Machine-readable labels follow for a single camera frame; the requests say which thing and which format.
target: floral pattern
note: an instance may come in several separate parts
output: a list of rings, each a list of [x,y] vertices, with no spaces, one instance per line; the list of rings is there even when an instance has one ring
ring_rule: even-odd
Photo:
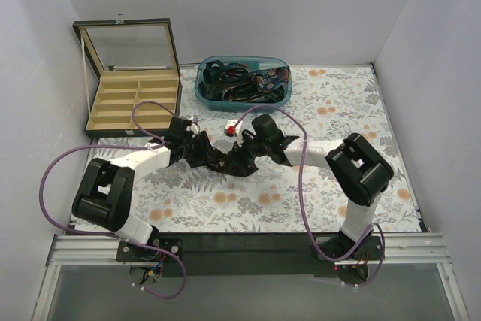
[[[311,139],[345,138],[363,134],[386,158],[395,176],[377,206],[374,220],[391,232],[420,231],[404,169],[386,118],[376,81],[369,67],[291,68],[292,97],[285,109],[307,130]],[[182,69],[180,114],[197,116],[211,142],[223,151],[233,140],[223,134],[227,120],[239,114],[208,110],[194,95],[196,69]],[[245,125],[255,117],[250,114]],[[301,135],[282,114],[272,114],[287,135]],[[144,145],[149,138],[102,138],[101,144]],[[99,150],[112,158],[123,150]],[[249,177],[191,169],[184,161],[145,177],[135,184],[132,209],[161,232],[302,232],[298,200],[298,167],[256,161],[259,170]],[[346,216],[346,196],[334,175],[325,169],[304,169],[304,197],[313,231],[336,232]],[[98,227],[77,220],[76,227]]]

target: floral tablecloth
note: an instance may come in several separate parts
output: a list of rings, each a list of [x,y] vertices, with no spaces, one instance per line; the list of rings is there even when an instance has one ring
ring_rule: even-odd
[[[197,116],[215,147],[228,151],[234,141],[223,134],[227,120],[239,114],[209,111],[194,94],[197,70],[182,69],[180,114]],[[285,109],[304,125],[310,139],[345,138],[362,133],[386,158],[395,176],[384,192],[374,217],[386,231],[420,231],[404,170],[389,128],[372,70],[305,67],[292,69],[292,97]],[[244,127],[256,115],[250,114]],[[282,114],[272,114],[286,135],[301,135]],[[101,144],[145,145],[149,138],[102,138]],[[95,156],[113,158],[123,150],[99,150]],[[178,162],[137,182],[132,194],[135,214],[162,232],[302,232],[298,205],[298,167],[256,161],[249,177],[217,174]],[[347,198],[334,175],[306,167],[304,194],[313,231],[336,232],[346,215]],[[76,228],[98,230],[82,220]]]

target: small red object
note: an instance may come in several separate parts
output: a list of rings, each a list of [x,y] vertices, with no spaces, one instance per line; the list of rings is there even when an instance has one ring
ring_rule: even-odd
[[[227,134],[228,135],[234,135],[235,133],[235,127],[234,126],[230,126],[227,128]]]

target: gray wall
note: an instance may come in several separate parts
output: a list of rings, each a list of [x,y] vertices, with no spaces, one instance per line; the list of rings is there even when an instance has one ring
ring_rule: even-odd
[[[81,53],[69,0],[0,0],[0,319],[32,315],[56,231],[42,217],[38,185],[62,151],[86,144]],[[47,184],[52,215],[67,222],[85,154]]]
[[[219,54],[291,64],[376,59],[406,0],[71,0],[82,20],[170,17],[180,62]]]
[[[472,319],[481,304],[481,0],[408,0],[377,61],[423,216],[441,231]]]

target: purple hose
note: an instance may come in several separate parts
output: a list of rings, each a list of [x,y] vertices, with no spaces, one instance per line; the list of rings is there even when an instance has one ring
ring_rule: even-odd
[[[94,235],[94,236],[108,236],[108,237],[112,237],[112,238],[119,238],[117,235],[115,235],[114,233],[110,233],[110,232],[88,232],[88,231],[80,231],[78,229],[70,229],[69,227],[61,225],[60,223],[55,221],[48,214],[47,209],[45,208],[45,200],[44,200],[45,182],[47,181],[47,177],[48,177],[49,173],[52,171],[52,168],[58,162],[60,162],[61,159],[64,159],[69,154],[78,152],[79,150],[91,150],[91,149],[98,149],[98,148],[104,148],[104,149],[107,148],[107,149],[114,149],[114,150],[148,150],[148,149],[157,150],[160,147],[163,147],[164,144],[165,144],[164,140],[162,138],[160,138],[158,135],[154,135],[153,133],[150,133],[147,130],[145,130],[140,124],[138,124],[137,120],[135,119],[135,111],[137,110],[137,108],[139,108],[143,104],[155,104],[155,105],[158,105],[159,107],[162,107],[162,108],[166,109],[172,115],[174,115],[174,113],[172,113],[172,111],[167,109],[166,106],[164,106],[163,104],[157,103],[156,101],[143,101],[143,102],[135,105],[135,107],[132,109],[132,120],[134,121],[134,124],[137,126],[137,128],[139,128],[146,135],[149,135],[150,137],[154,137],[156,140],[160,141],[160,144],[158,146],[154,146],[154,147],[151,147],[151,148],[137,147],[137,146],[116,146],[116,145],[98,145],[98,144],[94,145],[94,144],[91,144],[91,145],[86,145],[86,146],[75,147],[75,148],[72,148],[71,150],[68,150],[68,151],[62,153],[60,156],[55,158],[53,160],[53,162],[50,163],[49,166],[47,167],[47,169],[45,170],[45,173],[44,173],[44,175],[43,175],[43,177],[40,181],[40,189],[38,190],[38,200],[39,200],[39,203],[40,203],[40,209],[42,211],[42,214],[45,216],[45,218],[47,219],[48,222],[50,222],[52,225],[54,225],[58,229],[62,229],[63,231],[70,232],[70,233],[75,233],[76,235]],[[149,293],[152,293],[153,295],[155,295],[159,298],[163,298],[164,300],[171,300],[173,298],[176,298],[183,291],[184,287],[186,286],[186,281],[187,281],[187,270],[186,270],[186,266],[182,263],[182,261],[177,256],[175,256],[173,253],[168,252],[167,250],[163,250],[163,249],[158,248],[158,247],[147,246],[146,244],[139,244],[139,243],[134,242],[134,241],[128,241],[128,242],[130,244],[133,244],[133,245],[138,246],[138,247],[143,247],[143,248],[146,248],[148,250],[154,250],[154,251],[157,251],[157,252],[160,252],[160,253],[164,253],[166,256],[170,256],[173,259],[175,259],[175,261],[180,265],[180,268],[182,269],[183,279],[182,279],[182,284],[180,285],[180,288],[173,295],[163,295],[162,293],[159,293],[159,292],[154,291],[152,289],[148,289],[146,287],[144,289],[146,291],[148,291]]]
[[[273,109],[279,111],[280,113],[282,113],[285,116],[287,116],[288,118],[290,118],[292,120],[292,122],[294,122],[301,129],[302,133],[304,134],[304,145],[302,147],[301,162],[299,163],[299,178],[298,178],[298,180],[299,180],[299,204],[300,204],[300,207],[301,207],[302,222],[304,223],[304,227],[306,229],[306,233],[307,233],[307,236],[310,239],[311,244],[313,245],[314,249],[316,250],[316,252],[319,255],[321,255],[324,259],[326,259],[330,262],[339,262],[339,261],[343,261],[344,259],[348,259],[351,256],[351,254],[355,251],[355,249],[358,248],[359,244],[361,244],[361,242],[365,239],[365,237],[372,231],[373,226],[368,225],[366,227],[366,229],[364,230],[364,232],[362,232],[361,237],[354,243],[354,246],[352,246],[351,249],[349,251],[347,251],[347,253],[345,255],[341,256],[341,257],[337,257],[337,258],[333,259],[333,258],[327,256],[321,250],[321,248],[317,244],[316,240],[314,239],[314,235],[311,232],[310,227],[309,227],[309,223],[307,221],[306,210],[304,208],[304,195],[303,195],[303,192],[302,192],[302,184],[303,184],[302,183],[302,174],[303,174],[303,170],[304,170],[304,163],[306,161],[306,153],[307,153],[307,132],[304,129],[304,127],[293,116],[291,116],[289,113],[287,113],[285,110],[283,110],[279,107],[273,106],[273,105],[268,105],[268,104],[256,105],[255,107],[252,107],[252,108],[248,109],[247,111],[245,111],[240,116],[239,120],[235,123],[234,127],[237,127],[238,123],[247,114],[249,114],[250,112],[252,112],[256,109],[259,109],[259,108],[273,108]]]

